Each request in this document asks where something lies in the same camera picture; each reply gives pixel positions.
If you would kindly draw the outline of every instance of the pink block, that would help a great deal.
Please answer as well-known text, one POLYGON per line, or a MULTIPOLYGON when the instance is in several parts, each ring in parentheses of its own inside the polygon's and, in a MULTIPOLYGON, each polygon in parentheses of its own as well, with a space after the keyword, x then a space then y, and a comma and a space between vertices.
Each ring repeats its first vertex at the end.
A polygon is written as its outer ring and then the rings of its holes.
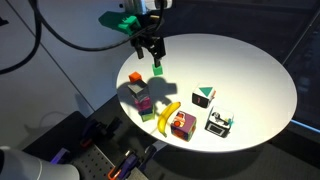
POLYGON ((149 97, 144 98, 141 102, 135 99, 134 104, 138 108, 138 111, 143 111, 152 107, 151 99, 149 97))

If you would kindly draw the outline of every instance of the round white table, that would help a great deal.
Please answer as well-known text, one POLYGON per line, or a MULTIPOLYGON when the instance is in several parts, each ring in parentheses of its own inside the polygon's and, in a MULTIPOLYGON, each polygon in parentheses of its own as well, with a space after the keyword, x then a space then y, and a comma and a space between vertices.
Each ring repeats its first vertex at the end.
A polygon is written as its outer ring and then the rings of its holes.
POLYGON ((131 120, 153 137, 180 148, 199 152, 232 152, 259 145, 282 131, 297 105, 292 78, 284 67, 261 49, 233 38, 209 34, 185 34, 165 38, 167 55, 161 60, 163 75, 154 76, 153 58, 133 53, 123 64, 117 78, 120 104, 131 120), (149 86, 155 105, 154 120, 143 122, 127 85, 134 71, 149 86), (206 109, 194 105, 192 92, 199 83, 212 85, 215 98, 206 109), (164 137, 157 130, 158 115, 170 103, 180 101, 178 110, 197 118, 189 142, 171 134, 169 118, 164 137), (226 138, 205 130, 212 106, 234 114, 226 138))

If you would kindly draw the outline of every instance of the toy banana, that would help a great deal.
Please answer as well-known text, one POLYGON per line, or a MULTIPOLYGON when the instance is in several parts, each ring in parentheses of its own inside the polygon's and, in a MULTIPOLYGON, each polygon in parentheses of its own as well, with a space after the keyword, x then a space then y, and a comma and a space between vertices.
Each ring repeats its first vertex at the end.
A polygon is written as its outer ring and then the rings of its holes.
POLYGON ((158 130, 161 134, 164 135, 164 137, 167 137, 165 130, 166 130, 166 124, 167 124, 169 117, 180 106, 181 106, 180 102, 171 103, 160 114, 160 116, 158 118, 158 130))

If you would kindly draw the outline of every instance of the orange block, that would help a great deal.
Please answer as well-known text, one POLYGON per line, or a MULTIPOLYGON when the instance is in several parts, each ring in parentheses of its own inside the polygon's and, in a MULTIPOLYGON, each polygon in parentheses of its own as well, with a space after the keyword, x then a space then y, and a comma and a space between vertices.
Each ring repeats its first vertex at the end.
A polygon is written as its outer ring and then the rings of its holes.
POLYGON ((142 80, 142 77, 138 72, 135 71, 129 75, 129 79, 130 79, 130 82, 133 83, 139 79, 142 80))

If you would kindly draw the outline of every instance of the yellow banana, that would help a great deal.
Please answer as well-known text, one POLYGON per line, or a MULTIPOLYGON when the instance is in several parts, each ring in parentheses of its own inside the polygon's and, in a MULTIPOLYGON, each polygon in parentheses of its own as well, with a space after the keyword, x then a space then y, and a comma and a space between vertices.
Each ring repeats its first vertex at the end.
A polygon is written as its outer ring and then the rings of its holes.
POLYGON ((158 130, 159 130, 159 132, 161 134, 164 135, 164 137, 167 137, 167 134, 166 134, 165 130, 166 130, 166 124, 167 124, 167 121, 168 121, 169 117, 180 106, 181 106, 180 102, 171 103, 160 114, 160 116, 158 118, 158 130))

